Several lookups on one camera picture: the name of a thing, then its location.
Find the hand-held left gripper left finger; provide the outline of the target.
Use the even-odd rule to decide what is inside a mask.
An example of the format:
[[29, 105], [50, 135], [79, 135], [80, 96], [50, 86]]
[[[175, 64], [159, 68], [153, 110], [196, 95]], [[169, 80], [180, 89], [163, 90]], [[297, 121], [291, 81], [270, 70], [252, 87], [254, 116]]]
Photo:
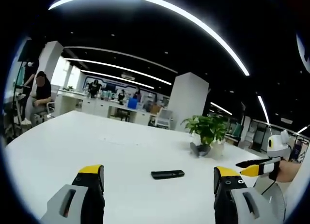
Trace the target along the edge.
[[40, 223], [102, 224], [104, 207], [104, 167], [86, 166], [49, 199]]

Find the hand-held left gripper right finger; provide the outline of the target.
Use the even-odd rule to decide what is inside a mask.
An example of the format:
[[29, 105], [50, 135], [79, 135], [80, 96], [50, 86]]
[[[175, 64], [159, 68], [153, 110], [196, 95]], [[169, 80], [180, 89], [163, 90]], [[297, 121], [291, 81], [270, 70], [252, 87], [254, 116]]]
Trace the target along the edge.
[[266, 224], [266, 201], [233, 169], [214, 168], [214, 212], [217, 224]]

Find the person's right hand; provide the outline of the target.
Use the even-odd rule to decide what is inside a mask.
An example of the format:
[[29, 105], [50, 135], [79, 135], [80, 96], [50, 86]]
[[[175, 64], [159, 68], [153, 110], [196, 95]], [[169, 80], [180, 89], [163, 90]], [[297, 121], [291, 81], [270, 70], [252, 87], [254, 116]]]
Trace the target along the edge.
[[292, 182], [297, 175], [302, 164], [295, 162], [288, 162], [282, 160], [279, 162], [278, 174], [275, 181], [277, 182]]

